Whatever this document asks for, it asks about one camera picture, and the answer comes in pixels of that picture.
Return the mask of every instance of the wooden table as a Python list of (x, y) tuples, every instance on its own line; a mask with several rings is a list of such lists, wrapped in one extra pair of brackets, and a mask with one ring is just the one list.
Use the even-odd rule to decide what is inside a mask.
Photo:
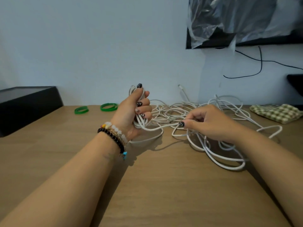
[[(113, 115), (98, 106), (75, 115), (75, 108), (62, 107), (0, 138), (0, 219)], [(276, 124), (252, 117), (263, 126)], [(275, 140), (303, 158), (303, 119), (283, 128)], [(156, 141), (128, 147), (127, 160), (117, 161), (104, 187), (92, 226), (289, 226), (258, 176), (224, 170), (171, 133), (167, 128)]]

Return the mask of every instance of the fingernail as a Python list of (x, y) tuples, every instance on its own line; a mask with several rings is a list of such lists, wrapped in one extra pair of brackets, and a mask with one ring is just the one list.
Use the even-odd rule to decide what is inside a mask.
[(180, 127), (184, 127), (185, 126), (185, 123), (183, 121), (179, 122), (178, 126)]

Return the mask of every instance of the white cable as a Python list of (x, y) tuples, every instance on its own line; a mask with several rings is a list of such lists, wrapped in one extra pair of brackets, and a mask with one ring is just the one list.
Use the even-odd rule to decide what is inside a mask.
[[(139, 129), (144, 129), (146, 131), (156, 131), (161, 129), (161, 133), (158, 134), (155, 137), (146, 139), (146, 140), (142, 140), (142, 141), (130, 141), (130, 143), (140, 143), (140, 142), (144, 142), (144, 141), (149, 141), (149, 140), (153, 140), (156, 139), (158, 137), (160, 137), (163, 134), (163, 128), (164, 127), (171, 127), (173, 128), (172, 131), (172, 136), (173, 137), (182, 137), (182, 136), (186, 136), (188, 141), (190, 142), (190, 144), (197, 150), (200, 152), (205, 152), (207, 154), (207, 156), (218, 166), (224, 168), (224, 169), (228, 169), (228, 170), (241, 170), (245, 167), (245, 162), (248, 161), (247, 159), (245, 159), (243, 157), (243, 155), (235, 148), (235, 146), (231, 146), (223, 141), (218, 141), (219, 147), (224, 150), (224, 151), (235, 151), (237, 153), (237, 155), (239, 156), (239, 158), (228, 158), (228, 157), (224, 157), (221, 155), (218, 155), (214, 152), (211, 151), (211, 145), (209, 143), (209, 141), (207, 140), (207, 137), (204, 136), (203, 134), (194, 131), (194, 130), (186, 130), (186, 134), (182, 134), (182, 135), (175, 135), (176, 130), (185, 130), (184, 128), (180, 128), (178, 127), (178, 123), (179, 121), (182, 121), (185, 119), (185, 117), (188, 115), (188, 113), (193, 109), (193, 108), (197, 108), (197, 107), (202, 107), (205, 106), (207, 104), (214, 104), (216, 105), (220, 110), (224, 111), (224, 110), (231, 110), (234, 112), (235, 116), (237, 118), (233, 118), (234, 120), (246, 120), (249, 121), (253, 124), (255, 124), (256, 126), (259, 127), (259, 129), (257, 129), (256, 131), (262, 131), (265, 129), (269, 129), (269, 128), (278, 128), (278, 131), (276, 131), (275, 133), (273, 133), (269, 138), (271, 139), (272, 137), (276, 136), (277, 134), (279, 134), (282, 131), (282, 126), (269, 126), (269, 127), (263, 127), (260, 124), (258, 124), (257, 122), (255, 122), (251, 116), (250, 113), (243, 110), (243, 103), (240, 101), (239, 98), (235, 97), (235, 96), (217, 96), (215, 95), (214, 99), (210, 99), (207, 103), (203, 103), (203, 104), (199, 104), (199, 103), (195, 103), (195, 102), (191, 102), (187, 96), (187, 94), (184, 91), (184, 88), (179, 84), (178, 87), (181, 89), (181, 91), (184, 93), (185, 97), (187, 98), (188, 101), (186, 102), (182, 102), (182, 103), (174, 103), (172, 105), (167, 105), (166, 103), (164, 103), (161, 100), (158, 99), (152, 99), (150, 100), (151, 105), (155, 105), (155, 108), (151, 111), (153, 118), (148, 121), (147, 119), (142, 118), (140, 115), (136, 115), (136, 119), (137, 121), (134, 121), (134, 126), (136, 128)], [(129, 90), (129, 95), (133, 93), (133, 91), (136, 89), (135, 86), (131, 86), (130, 90)], [(144, 94), (145, 94), (145, 90), (143, 88), (143, 93), (140, 97), (139, 100), (144, 99)], [(234, 98), (237, 101), (239, 101), (240, 103), (240, 107), (235, 106), (234, 104), (230, 103), (229, 101), (223, 100), (222, 98)], [(146, 128), (147, 126), (157, 126), (156, 128)], [(201, 143), (201, 146), (197, 146), (196, 144), (193, 143), (193, 141), (191, 140), (190, 136), (191, 135), (196, 135)], [(232, 161), (232, 162), (242, 162), (241, 165), (239, 166), (226, 166), (220, 162), (218, 162), (214, 157), (219, 158), (219, 159), (223, 159), (223, 160), (228, 160), (228, 161)]]

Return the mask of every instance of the black beaded bracelet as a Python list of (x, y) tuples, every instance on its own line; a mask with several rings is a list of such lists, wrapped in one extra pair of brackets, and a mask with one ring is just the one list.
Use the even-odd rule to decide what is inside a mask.
[(120, 140), (118, 139), (117, 136), (113, 135), (113, 133), (111, 133), (109, 130), (107, 130), (105, 128), (99, 128), (98, 129), (98, 133), (99, 132), (104, 132), (104, 133), (108, 134), (116, 142), (116, 144), (119, 146), (119, 148), (120, 148), (120, 154), (123, 154), (123, 152), (124, 152), (124, 146), (123, 146), (122, 142), (120, 142)]

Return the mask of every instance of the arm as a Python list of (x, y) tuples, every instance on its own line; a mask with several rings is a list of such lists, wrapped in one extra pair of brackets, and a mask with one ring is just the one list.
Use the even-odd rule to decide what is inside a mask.
[(300, 158), (262, 134), (235, 122), (213, 105), (192, 110), (186, 119), (185, 128), (240, 147), (293, 224), (303, 226), (303, 161)]
[[(142, 95), (137, 88), (124, 100), (112, 118), (128, 140), (140, 134), (132, 122), (137, 101)], [(142, 100), (140, 113), (152, 117), (149, 100)], [(23, 200), (0, 223), (4, 226), (89, 226), (104, 184), (119, 156), (118, 145), (100, 132), (67, 164)]]

